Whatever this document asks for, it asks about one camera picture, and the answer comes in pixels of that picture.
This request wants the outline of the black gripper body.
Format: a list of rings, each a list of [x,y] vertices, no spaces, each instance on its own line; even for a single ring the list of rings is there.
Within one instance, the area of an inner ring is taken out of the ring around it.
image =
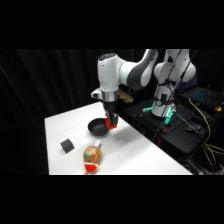
[[[113,117],[115,115],[116,107],[117,107],[117,102],[103,102],[103,107],[106,112],[107,117]]]

